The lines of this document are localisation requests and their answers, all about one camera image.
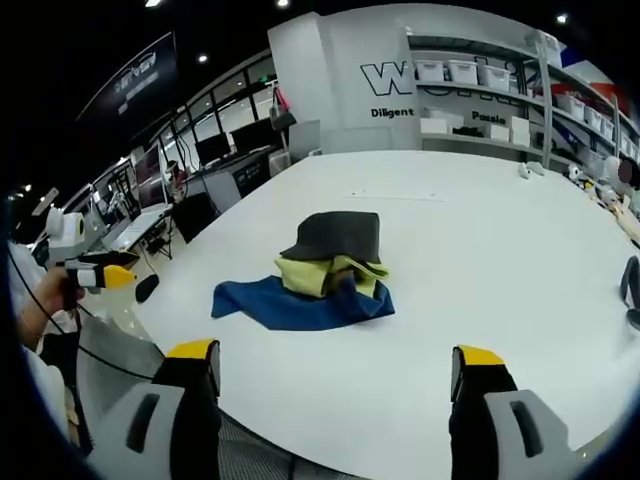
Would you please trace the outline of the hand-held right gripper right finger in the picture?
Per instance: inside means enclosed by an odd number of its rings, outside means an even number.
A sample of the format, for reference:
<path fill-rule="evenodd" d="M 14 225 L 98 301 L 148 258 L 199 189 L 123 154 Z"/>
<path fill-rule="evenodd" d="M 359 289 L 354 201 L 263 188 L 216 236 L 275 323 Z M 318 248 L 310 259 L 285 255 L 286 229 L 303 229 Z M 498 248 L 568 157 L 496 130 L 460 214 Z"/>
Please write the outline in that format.
<path fill-rule="evenodd" d="M 453 348 L 450 401 L 453 479 L 576 479 L 584 471 L 565 423 L 518 388 L 494 352 Z"/>

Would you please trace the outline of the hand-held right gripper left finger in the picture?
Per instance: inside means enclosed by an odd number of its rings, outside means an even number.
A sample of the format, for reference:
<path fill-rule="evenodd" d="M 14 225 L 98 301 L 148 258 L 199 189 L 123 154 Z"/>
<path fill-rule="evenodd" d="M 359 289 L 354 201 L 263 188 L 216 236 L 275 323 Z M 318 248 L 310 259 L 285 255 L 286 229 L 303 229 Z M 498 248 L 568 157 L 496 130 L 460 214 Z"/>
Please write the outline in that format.
<path fill-rule="evenodd" d="M 182 343 L 109 411 L 88 463 L 101 479 L 219 479 L 220 342 Z"/>

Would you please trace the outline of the person's left hand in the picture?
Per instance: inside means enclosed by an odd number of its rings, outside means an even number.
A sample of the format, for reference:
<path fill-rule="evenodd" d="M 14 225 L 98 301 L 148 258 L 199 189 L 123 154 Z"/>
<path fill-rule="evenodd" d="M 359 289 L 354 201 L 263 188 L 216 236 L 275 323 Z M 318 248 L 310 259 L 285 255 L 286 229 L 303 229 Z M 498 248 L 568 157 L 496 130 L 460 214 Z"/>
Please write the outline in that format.
<path fill-rule="evenodd" d="M 18 315 L 18 332 L 23 345 L 32 351 L 44 335 L 54 314 L 64 307 L 63 284 L 69 278 L 62 267 L 50 270 L 33 290 Z"/>

